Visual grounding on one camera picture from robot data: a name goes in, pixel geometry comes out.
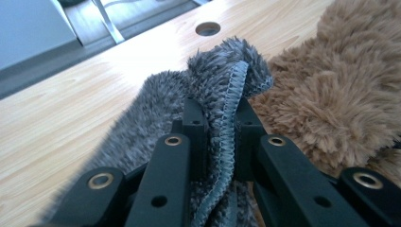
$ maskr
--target gray floor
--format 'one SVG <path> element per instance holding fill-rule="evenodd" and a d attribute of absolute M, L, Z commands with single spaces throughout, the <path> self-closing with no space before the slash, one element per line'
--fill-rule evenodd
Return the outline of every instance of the gray floor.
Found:
<path fill-rule="evenodd" d="M 110 20 L 123 38 L 128 40 L 207 1 L 102 0 L 101 2 Z M 0 99 L 116 45 L 98 8 L 91 0 L 64 11 L 81 45 L 71 44 L 56 48 L 3 70 L 0 77 Z"/>

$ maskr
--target fluffy fur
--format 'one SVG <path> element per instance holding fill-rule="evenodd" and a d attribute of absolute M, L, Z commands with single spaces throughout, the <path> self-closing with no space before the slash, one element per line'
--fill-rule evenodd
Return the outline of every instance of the fluffy fur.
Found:
<path fill-rule="evenodd" d="M 400 1 L 338 0 L 269 66 L 274 87 L 251 99 L 269 132 L 326 173 L 367 166 L 401 186 L 399 150 L 382 150 L 401 135 Z"/>
<path fill-rule="evenodd" d="M 234 117 L 242 97 L 271 86 L 266 62 L 245 41 L 230 39 L 198 53 L 188 61 L 188 70 L 148 78 L 78 176 L 100 166 L 129 173 L 147 162 L 157 139 L 170 132 L 173 120 L 181 119 L 184 98 L 192 96 L 202 106 L 209 126 L 209 165 L 207 176 L 191 183 L 191 225 L 255 226 L 248 186 L 233 180 Z M 44 222 L 54 216 L 71 185 L 44 213 Z"/>

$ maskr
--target gray microfiber cloth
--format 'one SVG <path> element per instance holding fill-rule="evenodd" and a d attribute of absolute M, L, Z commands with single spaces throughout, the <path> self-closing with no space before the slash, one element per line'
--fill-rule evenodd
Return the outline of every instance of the gray microfiber cloth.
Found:
<path fill-rule="evenodd" d="M 248 186 L 233 180 L 235 111 L 242 97 L 271 86 L 266 62 L 245 41 L 229 39 L 200 52 L 188 61 L 186 71 L 148 78 L 82 173 L 100 166 L 129 173 L 147 162 L 158 138 L 182 118 L 184 99 L 192 96 L 208 122 L 209 164 L 207 177 L 191 183 L 191 225 L 256 226 Z M 44 220 L 54 215 L 62 194 Z"/>

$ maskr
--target wooden table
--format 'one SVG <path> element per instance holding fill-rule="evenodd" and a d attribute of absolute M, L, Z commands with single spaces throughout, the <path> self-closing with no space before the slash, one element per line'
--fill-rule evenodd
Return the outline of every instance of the wooden table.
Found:
<path fill-rule="evenodd" d="M 96 149 L 143 81 L 247 39 L 268 60 L 315 36 L 333 0 L 215 0 L 0 101 L 0 226 L 27 226 Z M 217 22 L 217 35 L 195 32 Z"/>

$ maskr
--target screw hole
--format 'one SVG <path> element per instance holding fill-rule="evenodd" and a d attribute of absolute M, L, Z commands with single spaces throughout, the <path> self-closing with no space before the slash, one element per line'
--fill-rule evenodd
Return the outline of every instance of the screw hole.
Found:
<path fill-rule="evenodd" d="M 328 207 L 331 207 L 331 202 L 330 202 L 330 200 L 328 200 L 327 198 L 325 198 L 325 197 L 315 197 L 314 199 L 313 199 L 318 205 L 320 205 L 320 206 L 322 206 L 322 207 L 325 207 L 325 208 L 328 208 Z"/>
<path fill-rule="evenodd" d="M 375 181 L 374 181 L 372 178 L 368 178 L 368 177 L 366 177 L 366 176 L 361 176 L 360 179 L 361 179 L 363 182 L 365 182 L 365 183 L 368 183 L 368 184 L 375 184 Z"/>
<path fill-rule="evenodd" d="M 216 22 L 206 22 L 198 25 L 195 31 L 200 36 L 213 36 L 220 32 L 220 25 Z"/>
<path fill-rule="evenodd" d="M 271 143 L 272 145 L 275 145 L 277 147 L 281 147 L 286 144 L 286 141 L 279 137 L 271 137 L 269 139 L 269 143 Z"/>
<path fill-rule="evenodd" d="M 167 204 L 167 197 L 165 196 L 157 196 L 151 200 L 151 205 L 154 207 L 163 207 Z"/>
<path fill-rule="evenodd" d="M 106 176 L 99 176 L 97 178 L 94 178 L 94 184 L 95 185 L 100 185 L 100 184 L 104 184 L 109 180 L 109 177 Z"/>
<path fill-rule="evenodd" d="M 171 136 L 165 140 L 165 143 L 169 146 L 177 146 L 182 142 L 181 138 L 178 136 Z"/>

